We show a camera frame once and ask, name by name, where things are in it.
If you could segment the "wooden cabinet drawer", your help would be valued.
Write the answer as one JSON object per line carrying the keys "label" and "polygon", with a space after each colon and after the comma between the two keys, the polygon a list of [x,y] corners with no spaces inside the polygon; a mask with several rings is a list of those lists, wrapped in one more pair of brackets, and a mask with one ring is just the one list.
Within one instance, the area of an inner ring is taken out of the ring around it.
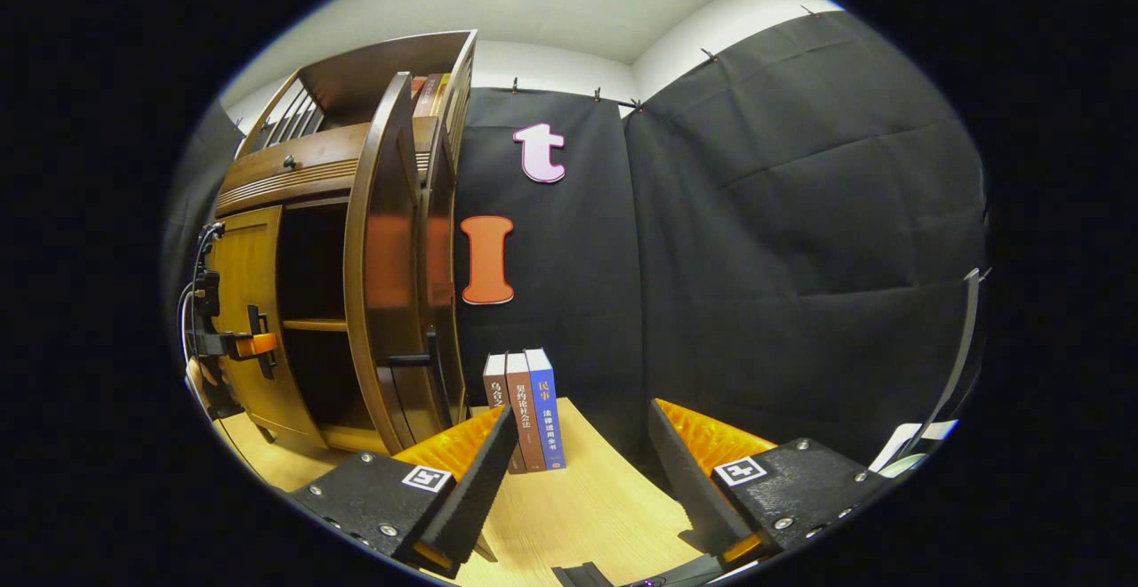
{"label": "wooden cabinet drawer", "polygon": [[354,217],[406,217],[453,193],[461,132],[440,117],[381,104],[373,119],[244,154],[226,170],[216,218],[349,193]]}

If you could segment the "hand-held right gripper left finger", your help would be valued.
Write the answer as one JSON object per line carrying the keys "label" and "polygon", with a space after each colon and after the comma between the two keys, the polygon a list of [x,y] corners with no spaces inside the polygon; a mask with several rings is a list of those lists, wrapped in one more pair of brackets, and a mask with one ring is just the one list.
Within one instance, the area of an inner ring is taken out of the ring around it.
{"label": "hand-held right gripper left finger", "polygon": [[516,445],[512,408],[496,407],[395,456],[354,454],[289,497],[302,513],[386,559],[455,578]]}

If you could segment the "black backdrop cloth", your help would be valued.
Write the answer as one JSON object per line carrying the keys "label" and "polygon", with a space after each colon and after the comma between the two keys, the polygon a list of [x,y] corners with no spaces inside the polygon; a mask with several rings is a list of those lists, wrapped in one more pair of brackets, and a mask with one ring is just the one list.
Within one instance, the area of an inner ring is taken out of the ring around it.
{"label": "black backdrop cloth", "polygon": [[[861,464],[934,410],[986,254],[966,130],[850,14],[717,56],[644,104],[476,88],[472,65],[453,242],[465,417],[487,406],[490,353],[528,348],[630,460],[651,399]],[[188,144],[158,258],[171,314],[247,138],[215,109]]]}

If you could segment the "wooden double-door shoe cabinet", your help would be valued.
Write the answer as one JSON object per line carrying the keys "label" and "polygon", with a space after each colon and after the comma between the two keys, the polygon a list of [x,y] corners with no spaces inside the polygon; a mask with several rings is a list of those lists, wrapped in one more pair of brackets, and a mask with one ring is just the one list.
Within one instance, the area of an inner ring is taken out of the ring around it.
{"label": "wooden double-door shoe cabinet", "polygon": [[[427,33],[365,46],[298,68],[261,111],[256,129],[236,150],[236,158],[312,133],[373,119],[388,84],[403,71],[412,76],[415,117],[428,76],[452,74],[434,117],[440,117],[451,132],[460,130],[462,137],[475,44],[472,30]],[[418,210],[415,225],[420,315],[440,417],[438,433],[462,421],[468,408],[455,314],[456,181],[457,177],[447,198],[431,190],[430,202]],[[343,191],[333,197],[272,206],[282,209],[277,239],[277,303],[284,353],[310,416],[328,448],[389,454],[366,413],[347,332],[344,246],[349,193]],[[277,364],[271,357],[272,352],[256,358],[265,377],[272,377],[271,367]],[[236,402],[244,408],[237,397]],[[282,437],[310,444],[304,438],[261,430],[253,421],[251,425],[269,441]]]}

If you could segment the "wooden cabinet door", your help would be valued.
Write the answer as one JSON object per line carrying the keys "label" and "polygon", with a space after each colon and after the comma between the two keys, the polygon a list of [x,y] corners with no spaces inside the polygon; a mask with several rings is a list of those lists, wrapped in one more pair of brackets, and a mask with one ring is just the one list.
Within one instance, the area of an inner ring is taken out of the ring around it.
{"label": "wooden cabinet door", "polygon": [[387,453],[438,433],[440,417],[420,315],[417,221],[421,189],[411,74],[394,75],[366,133],[344,246],[349,347],[366,413]]}
{"label": "wooden cabinet door", "polygon": [[272,333],[277,363],[265,377],[259,359],[223,359],[236,397],[261,430],[304,438],[328,448],[325,438],[310,416],[300,387],[284,353],[284,332],[277,303],[277,239],[282,209],[263,207],[223,220],[225,233],[212,246],[211,268],[220,274],[220,314],[213,323],[218,332]]}

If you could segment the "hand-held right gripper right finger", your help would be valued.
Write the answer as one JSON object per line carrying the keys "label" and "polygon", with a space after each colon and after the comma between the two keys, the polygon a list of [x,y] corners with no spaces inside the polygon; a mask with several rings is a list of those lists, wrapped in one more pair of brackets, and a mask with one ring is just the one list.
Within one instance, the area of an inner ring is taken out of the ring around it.
{"label": "hand-held right gripper right finger", "polygon": [[649,438],[693,546],[723,567],[816,541],[890,486],[813,438],[775,445],[663,399],[649,400]]}

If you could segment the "blue standing book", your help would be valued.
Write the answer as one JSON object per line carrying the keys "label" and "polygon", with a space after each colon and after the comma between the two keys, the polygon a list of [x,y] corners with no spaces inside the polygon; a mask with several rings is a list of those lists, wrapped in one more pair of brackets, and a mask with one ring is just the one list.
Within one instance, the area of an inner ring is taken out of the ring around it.
{"label": "blue standing book", "polygon": [[556,377],[544,349],[525,350],[525,359],[530,372],[535,428],[541,438],[541,453],[546,470],[566,468],[564,438],[558,417]]}

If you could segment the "grey metal bar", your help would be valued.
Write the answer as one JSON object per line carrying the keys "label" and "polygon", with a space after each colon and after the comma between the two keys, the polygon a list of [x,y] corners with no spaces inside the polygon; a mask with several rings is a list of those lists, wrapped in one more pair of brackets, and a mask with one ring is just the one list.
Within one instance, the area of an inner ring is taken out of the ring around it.
{"label": "grey metal bar", "polygon": [[923,423],[914,430],[913,436],[908,438],[908,441],[905,445],[902,445],[902,449],[894,455],[894,458],[898,461],[910,457],[910,450],[924,437],[924,435],[927,433],[927,428],[934,424],[935,417],[938,417],[939,413],[942,412],[947,402],[951,400],[955,389],[957,385],[959,385],[963,369],[971,349],[973,332],[976,323],[980,287],[983,280],[991,274],[991,271],[992,267],[988,267],[984,271],[973,268],[973,271],[968,272],[965,276],[965,316],[962,326],[960,341],[950,371],[950,377],[948,377],[948,380],[946,381],[942,394],[940,394],[938,400],[935,400],[934,410],[932,410]]}

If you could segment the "white object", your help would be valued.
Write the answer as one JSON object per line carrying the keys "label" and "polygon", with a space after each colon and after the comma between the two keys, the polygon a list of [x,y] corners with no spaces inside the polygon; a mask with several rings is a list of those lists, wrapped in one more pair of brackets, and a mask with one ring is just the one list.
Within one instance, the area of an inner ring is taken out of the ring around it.
{"label": "white object", "polygon": [[871,462],[869,470],[887,478],[898,478],[908,470],[917,468],[921,462],[933,454],[940,444],[950,436],[957,420],[927,424],[918,437],[920,423],[905,423],[894,429],[894,433],[879,456]]}

